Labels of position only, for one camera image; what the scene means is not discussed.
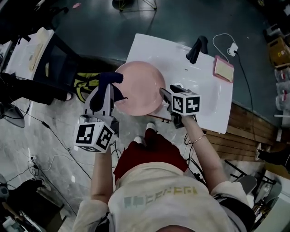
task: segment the white t-shirt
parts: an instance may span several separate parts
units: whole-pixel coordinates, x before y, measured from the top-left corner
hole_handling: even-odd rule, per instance
[[[81,202],[74,232],[103,231],[104,223],[110,232],[155,232],[169,225],[195,232],[232,232],[237,227],[212,196],[223,193],[247,204],[240,183],[220,183],[209,194],[203,183],[161,162],[134,167],[116,185],[108,205]]]

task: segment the white cable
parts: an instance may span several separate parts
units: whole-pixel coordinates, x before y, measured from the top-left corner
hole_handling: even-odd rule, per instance
[[[54,155],[54,156],[53,156],[53,160],[51,161],[51,163],[50,163],[50,165],[49,165],[49,168],[48,168],[47,170],[41,169],[40,167],[39,167],[39,169],[42,170],[42,171],[44,171],[44,172],[49,171],[49,170],[51,169],[51,166],[52,166],[52,164],[53,164],[54,158],[55,158],[56,156],[63,156],[63,157],[65,157],[65,158],[67,158],[68,160],[70,160],[70,161],[72,161],[72,162],[75,162],[74,160],[68,158],[68,157],[65,156],[65,155]],[[82,164],[82,165],[86,165],[86,166],[92,166],[92,167],[94,166],[94,165],[92,165],[92,164],[84,164],[84,163],[79,162],[79,161],[77,161],[77,163]]]
[[[228,33],[217,34],[217,35],[215,35],[215,36],[213,37],[213,45],[214,45],[214,47],[217,49],[217,51],[220,52],[221,55],[224,56],[225,59],[227,59],[227,62],[230,63],[229,60],[228,60],[228,58],[227,58],[227,57],[226,57],[226,56],[225,56],[225,55],[224,55],[224,54],[223,54],[223,53],[222,53],[222,52],[217,48],[217,46],[214,44],[214,39],[215,39],[217,36],[221,36],[221,35],[228,35],[229,37],[232,38],[232,40],[234,41],[235,44],[237,44],[237,43],[235,42],[234,38],[233,38],[230,34],[228,34]]]
[[[188,145],[185,146],[184,153],[183,153],[182,157],[184,157],[184,155],[185,155],[185,152],[186,152],[186,148],[187,148],[187,146],[188,146]]]

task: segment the gray concrete floor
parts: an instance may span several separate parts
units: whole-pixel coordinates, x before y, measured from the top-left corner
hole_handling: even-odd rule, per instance
[[[60,16],[56,33],[78,54],[126,60],[136,33],[152,35],[193,46],[200,35],[208,38],[210,55],[220,55],[214,48],[214,35],[229,33],[235,39],[249,81],[256,114],[274,125],[276,79],[269,62],[262,30],[267,20],[247,0],[157,0],[157,11],[120,13],[112,0],[59,0],[57,5],[70,10]],[[140,7],[148,7],[136,0]],[[232,44],[228,36],[218,37],[216,45],[226,53]],[[229,58],[235,67],[233,101],[251,109],[245,78],[237,57]]]

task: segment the cardboard box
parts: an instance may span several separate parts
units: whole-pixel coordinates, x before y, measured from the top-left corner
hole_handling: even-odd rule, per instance
[[[290,63],[290,48],[286,45],[282,37],[268,43],[268,50],[273,66]]]

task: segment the wire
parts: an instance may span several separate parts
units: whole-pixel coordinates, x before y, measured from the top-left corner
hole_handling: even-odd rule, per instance
[[[73,208],[72,208],[72,206],[68,203],[68,201],[66,200],[66,198],[64,198],[64,196],[60,193],[60,191],[54,186],[54,184],[53,183],[51,183],[51,181],[48,179],[48,177],[44,174],[44,172],[37,166],[37,164],[34,162],[34,160],[33,160],[33,158],[32,158],[32,160],[29,160],[28,162],[27,162],[27,165],[28,165],[28,163],[29,162],[31,162],[31,163],[33,163],[33,166],[31,166],[31,168],[34,168],[35,170],[40,170],[41,172],[42,172],[42,174],[45,176],[45,178],[49,181],[49,183],[57,190],[57,192],[59,193],[59,195],[61,195],[61,197],[66,201],[66,203],[69,205],[69,207],[72,209],[72,211],[73,211],[73,213],[75,214],[75,215],[77,215],[76,214],[76,212],[73,210]]]
[[[32,118],[34,118],[34,119],[36,119],[36,120],[38,120],[38,121],[40,121],[41,122],[41,124],[42,125],[44,125],[46,128],[48,128],[48,129],[50,129],[51,130],[51,132],[54,134],[54,136],[57,138],[57,140],[60,142],[60,144],[65,148],[65,150],[67,150],[68,151],[68,153],[70,154],[70,156],[73,158],[73,160],[77,163],[77,165],[78,166],[80,166],[80,168],[83,170],[83,172],[88,176],[88,178],[91,180],[91,177],[90,177],[90,175],[83,169],[83,167],[79,164],[79,162],[78,161],[76,161],[76,159],[74,158],[74,156],[72,155],[72,153],[70,152],[70,149],[69,148],[67,148],[62,142],[61,142],[61,140],[58,138],[58,136],[54,133],[54,131],[50,128],[50,126],[47,124],[47,123],[45,123],[44,121],[41,121],[40,119],[38,119],[38,118],[36,118],[36,117],[33,117],[32,115],[30,115],[29,113],[26,113],[27,115],[29,115],[30,117],[32,117]]]
[[[66,203],[68,204],[68,206],[72,209],[72,211],[73,211],[73,213],[75,214],[75,215],[77,215],[76,214],[76,212],[73,210],[73,208],[72,208],[72,206],[70,205],[70,203],[68,203],[68,201],[66,200],[66,198],[64,198],[64,196],[60,193],[60,191],[54,186],[54,184],[53,183],[51,183],[51,181],[48,179],[48,177],[44,174],[44,172],[41,170],[41,169],[39,169],[41,172],[42,172],[42,174],[45,176],[45,178],[48,180],[48,182],[55,188],[55,190],[57,190],[57,192],[59,193],[59,195],[61,195],[61,197],[66,201]]]
[[[23,174],[24,172],[22,173],[19,173],[17,176],[13,177],[11,180],[15,179],[16,177],[20,176],[21,174]]]
[[[116,152],[117,158],[119,160],[120,157],[121,157],[121,155],[122,155],[122,152],[119,149],[117,149],[116,144],[117,144],[116,140],[111,144],[111,146],[114,146],[115,147],[115,149],[113,150],[113,152],[111,153],[111,155],[113,155],[113,153]]]
[[[249,85],[248,79],[246,77],[245,70],[244,70],[244,68],[242,66],[240,55],[239,55],[239,53],[237,51],[235,51],[234,53],[237,54],[237,57],[239,59],[239,63],[240,63],[242,72],[243,72],[244,77],[245,77],[245,80],[246,80],[246,85],[248,86],[248,90],[249,90],[249,94],[250,94],[250,99],[251,99],[251,107],[252,107],[252,128],[253,128],[253,135],[254,135],[254,140],[256,141],[256,134],[255,134],[255,129],[254,129],[254,107],[253,107],[253,98],[252,98],[252,94],[251,94],[251,90],[250,90],[250,85]]]
[[[53,159],[52,159],[52,161],[51,161],[51,163],[50,163],[50,165],[49,165],[49,168],[48,169],[41,169],[40,167],[39,167],[39,169],[40,170],[42,170],[42,171],[44,171],[44,172],[47,172],[47,171],[49,171],[50,169],[51,169],[51,166],[52,166],[52,164],[53,164],[53,161],[54,161],[54,158],[56,157],[56,156],[62,156],[62,157],[65,157],[65,158],[67,158],[69,161],[72,161],[72,162],[75,162],[74,160],[72,160],[72,159],[70,159],[70,158],[68,158],[67,156],[65,156],[65,155],[54,155],[53,156]],[[80,164],[82,164],[82,165],[87,165],[87,166],[94,166],[94,165],[92,165],[92,164],[83,164],[82,162],[79,162],[79,161],[77,161],[77,163],[80,163]]]
[[[12,118],[12,119],[23,119],[23,118],[28,114],[28,111],[29,111],[29,109],[30,109],[30,105],[31,105],[31,101],[29,100],[29,106],[28,106],[26,112],[24,112],[23,110],[21,110],[21,109],[19,109],[17,106],[15,106],[15,108],[17,108],[17,109],[19,109],[19,110],[21,110],[22,112],[25,113],[24,116],[21,116],[21,115],[20,115],[20,118],[12,118],[12,117],[10,117],[10,116],[5,115],[5,113],[3,113],[2,115],[4,115],[4,116],[7,117],[7,118]]]
[[[221,35],[228,35],[229,37],[231,37],[232,38],[232,40],[234,41],[234,43],[235,44],[237,44],[236,42],[235,42],[235,40],[234,40],[234,38],[230,35],[230,34],[228,34],[228,33],[222,33],[222,34],[217,34],[217,35],[215,35],[214,37],[213,37],[213,45],[214,45],[214,47],[217,49],[217,51],[219,51],[220,52],[220,54],[221,55],[223,55],[224,56],[224,58],[225,59],[227,59],[227,62],[228,63],[230,63],[229,62],[229,60],[228,60],[228,58],[217,48],[217,46],[214,44],[214,39],[217,37],[217,36],[221,36]]]
[[[30,168],[33,168],[33,169],[32,170],[29,169],[30,174],[33,175],[33,176],[39,176],[39,168],[36,165],[36,163],[34,161],[28,160],[27,161],[27,167],[29,167],[29,162],[33,163],[33,166],[30,167]]]
[[[2,118],[3,115],[5,116],[5,113],[6,113],[6,111],[0,115],[0,118]]]
[[[198,168],[199,172],[201,173],[201,175],[202,175],[203,178],[204,178],[204,175],[203,175],[203,171],[202,171],[202,169],[201,169],[200,166],[195,162],[195,160],[192,158],[193,153],[194,153],[194,151],[193,151],[193,144],[190,142],[190,140],[189,140],[189,142],[186,141],[188,138],[189,138],[188,134],[185,134],[185,137],[184,137],[184,144],[186,145],[186,146],[185,146],[185,151],[186,151],[187,146],[191,144],[191,146],[190,146],[190,150],[189,150],[189,157],[188,157],[188,159],[185,160],[186,162],[188,162],[188,169],[190,170],[190,168],[189,168],[189,164],[190,164],[190,162],[192,162],[192,163],[193,163],[193,164]]]
[[[65,150],[68,151],[68,153],[70,154],[70,156],[73,158],[73,160],[78,164],[78,166],[80,166],[80,168],[83,170],[83,172],[85,174],[87,174],[88,178],[91,180],[91,177],[90,175],[85,171],[85,169],[83,169],[83,167],[76,161],[76,159],[73,157],[72,153],[70,152],[70,149],[69,148],[66,148],[65,145],[63,145],[63,143],[59,140],[59,138],[57,137],[57,135],[54,133],[54,131],[49,127],[49,129],[52,131],[52,133],[54,134],[54,136],[58,139],[58,141],[60,142],[60,144],[65,148]]]
[[[16,187],[14,187],[13,185],[11,185],[11,184],[7,184],[8,186],[11,186],[11,187],[13,187],[13,188],[15,188],[16,189]]]
[[[38,119],[38,118],[36,118],[36,117],[33,117],[32,115],[30,115],[29,113],[27,113],[27,112],[24,112],[23,110],[21,110],[20,108],[18,108],[20,111],[22,111],[23,113],[25,113],[25,114],[27,114],[27,115],[29,115],[30,117],[32,117],[32,118],[34,118],[34,119],[36,119],[36,120],[38,120],[38,121],[40,121],[41,123],[43,122],[43,121],[41,121],[40,119]]]

